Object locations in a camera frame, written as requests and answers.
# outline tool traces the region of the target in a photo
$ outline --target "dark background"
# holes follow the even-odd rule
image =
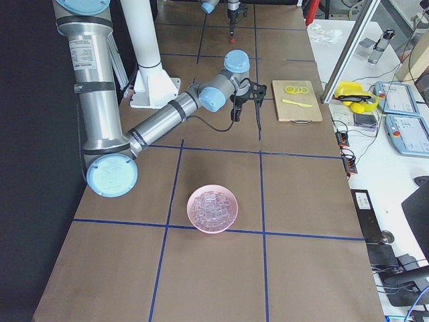
[[[133,50],[118,1],[114,36]],[[0,321],[31,321],[83,194],[74,72],[51,1],[2,1]]]

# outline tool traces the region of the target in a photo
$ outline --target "bowl of ice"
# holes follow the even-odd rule
[[[220,233],[230,228],[237,218],[238,210],[234,194],[216,184],[196,189],[187,206],[190,222],[205,233]]]

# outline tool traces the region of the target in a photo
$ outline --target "label on robot arm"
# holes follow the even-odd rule
[[[356,193],[356,201],[359,209],[371,209],[366,193]]]
[[[71,40],[68,42],[72,56],[73,69],[97,69],[92,39]]]

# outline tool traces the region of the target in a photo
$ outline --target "yellow knife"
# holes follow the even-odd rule
[[[301,107],[312,107],[313,105],[311,104],[305,104],[305,103],[299,103],[299,102],[295,102],[295,101],[290,101],[289,99],[282,99],[283,103],[288,103],[288,104],[295,104]]]

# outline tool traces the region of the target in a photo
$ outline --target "warning label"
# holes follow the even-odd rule
[[[68,45],[70,46],[74,70],[97,68],[91,39],[72,40]]]

